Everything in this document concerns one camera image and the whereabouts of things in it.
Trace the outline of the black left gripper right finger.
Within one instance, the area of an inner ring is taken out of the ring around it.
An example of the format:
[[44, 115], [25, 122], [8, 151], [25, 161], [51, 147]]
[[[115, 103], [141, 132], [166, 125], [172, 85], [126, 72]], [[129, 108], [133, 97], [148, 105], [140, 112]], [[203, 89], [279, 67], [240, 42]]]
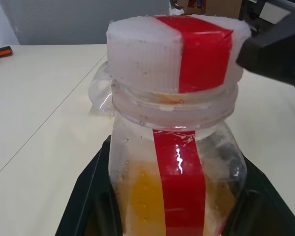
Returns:
[[295, 216], [266, 175], [247, 158], [247, 178], [223, 236], [295, 236]]

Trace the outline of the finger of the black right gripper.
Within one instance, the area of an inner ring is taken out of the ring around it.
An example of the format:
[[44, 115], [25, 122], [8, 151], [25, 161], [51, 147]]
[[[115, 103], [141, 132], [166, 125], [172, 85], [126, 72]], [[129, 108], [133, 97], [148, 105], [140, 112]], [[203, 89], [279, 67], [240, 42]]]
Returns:
[[243, 43], [236, 63], [249, 72], [295, 86], [295, 10]]

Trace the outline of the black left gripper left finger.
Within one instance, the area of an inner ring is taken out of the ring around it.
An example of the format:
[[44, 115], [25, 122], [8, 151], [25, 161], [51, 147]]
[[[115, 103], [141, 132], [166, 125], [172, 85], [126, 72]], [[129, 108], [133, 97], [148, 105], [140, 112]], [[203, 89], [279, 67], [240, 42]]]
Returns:
[[78, 176], [55, 236], [123, 236], [108, 174], [111, 136]]

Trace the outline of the orange liquid plastic bottle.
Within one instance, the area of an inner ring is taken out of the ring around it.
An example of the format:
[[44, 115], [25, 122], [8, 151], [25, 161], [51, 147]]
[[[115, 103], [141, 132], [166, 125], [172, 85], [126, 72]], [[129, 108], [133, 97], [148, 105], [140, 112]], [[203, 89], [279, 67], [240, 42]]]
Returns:
[[123, 236], [220, 236], [247, 167], [225, 123], [238, 86], [155, 93], [114, 81], [109, 178]]

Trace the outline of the white bottle cap red tape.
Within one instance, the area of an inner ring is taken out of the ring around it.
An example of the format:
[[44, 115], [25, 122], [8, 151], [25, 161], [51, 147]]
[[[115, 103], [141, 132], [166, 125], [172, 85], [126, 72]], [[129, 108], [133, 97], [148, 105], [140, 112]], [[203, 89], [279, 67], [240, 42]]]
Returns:
[[192, 93], [236, 84], [243, 70], [236, 59], [251, 35], [233, 18], [137, 16], [109, 24], [108, 72], [133, 89]]

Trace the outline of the clear plastic cup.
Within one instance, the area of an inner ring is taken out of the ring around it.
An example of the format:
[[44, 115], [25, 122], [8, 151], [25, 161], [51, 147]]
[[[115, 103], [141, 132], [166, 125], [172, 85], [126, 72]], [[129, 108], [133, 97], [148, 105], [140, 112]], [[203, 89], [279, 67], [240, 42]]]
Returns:
[[95, 73], [89, 88], [88, 97], [92, 110], [99, 116], [113, 119], [115, 108], [112, 103], [112, 78], [108, 73], [108, 61], [103, 62]]

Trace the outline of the brown cardboard box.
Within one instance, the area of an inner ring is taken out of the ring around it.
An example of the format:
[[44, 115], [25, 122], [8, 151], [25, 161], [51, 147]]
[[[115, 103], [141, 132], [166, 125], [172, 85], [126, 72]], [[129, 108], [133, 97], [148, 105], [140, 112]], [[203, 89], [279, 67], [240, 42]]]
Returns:
[[205, 14], [239, 18], [242, 0], [205, 0]]

